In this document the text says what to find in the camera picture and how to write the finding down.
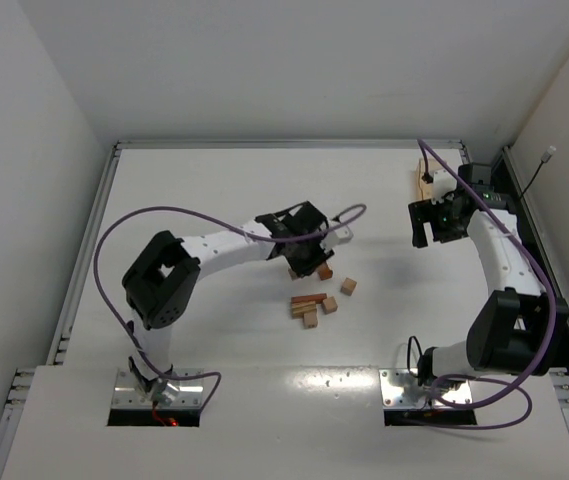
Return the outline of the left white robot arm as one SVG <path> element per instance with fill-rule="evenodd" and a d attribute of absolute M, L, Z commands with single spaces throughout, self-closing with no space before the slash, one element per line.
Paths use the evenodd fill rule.
<path fill-rule="evenodd" d="M 284 258 L 298 277 L 313 274 L 351 239 L 351 231 L 310 202 L 256 216 L 236 227 L 208 215 L 182 214 L 221 226 L 221 231 L 177 237 L 156 233 L 122 279 L 133 318 L 124 323 L 136 353 L 129 368 L 145 393 L 176 379 L 168 359 L 171 326 L 184 315 L 196 284 L 249 262 Z"/>

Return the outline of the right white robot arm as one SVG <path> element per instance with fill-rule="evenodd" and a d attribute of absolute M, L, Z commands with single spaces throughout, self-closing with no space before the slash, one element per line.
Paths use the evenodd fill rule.
<path fill-rule="evenodd" d="M 482 374 L 543 376 L 554 363 L 569 316 L 566 301 L 550 298 L 534 272 L 519 235 L 515 203 L 490 183 L 487 165 L 465 164 L 451 176 L 431 167 L 420 183 L 429 196 L 409 205 L 412 244 L 424 248 L 427 234 L 438 243 L 472 241 L 485 275 L 488 298 L 466 338 L 431 347 L 418 360 L 417 378 L 431 385 L 442 378 Z"/>

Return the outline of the reddish long wood block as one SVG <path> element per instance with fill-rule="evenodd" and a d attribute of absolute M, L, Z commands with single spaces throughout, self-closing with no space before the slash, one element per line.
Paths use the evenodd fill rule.
<path fill-rule="evenodd" d="M 317 304 L 317 303 L 321 303 L 326 298 L 327 298 L 326 293 L 295 296 L 295 297 L 291 298 L 291 305 L 294 306 L 294 305 L 308 304 L 308 303 Z"/>

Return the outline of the clear amber plastic box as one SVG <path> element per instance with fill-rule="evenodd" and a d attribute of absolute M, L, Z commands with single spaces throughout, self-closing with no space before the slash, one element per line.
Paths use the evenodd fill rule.
<path fill-rule="evenodd" d="M 428 173 L 432 180 L 424 180 L 424 161 L 419 160 L 414 172 L 415 199 L 442 200 L 443 197 L 456 189 L 457 181 L 433 158 L 428 159 Z"/>

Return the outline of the reddish arch wood block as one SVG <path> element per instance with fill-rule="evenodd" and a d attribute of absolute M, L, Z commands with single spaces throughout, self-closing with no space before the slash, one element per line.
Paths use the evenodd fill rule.
<path fill-rule="evenodd" d="M 326 262 L 317 267 L 316 273 L 321 281 L 326 281 L 333 277 L 333 270 Z"/>

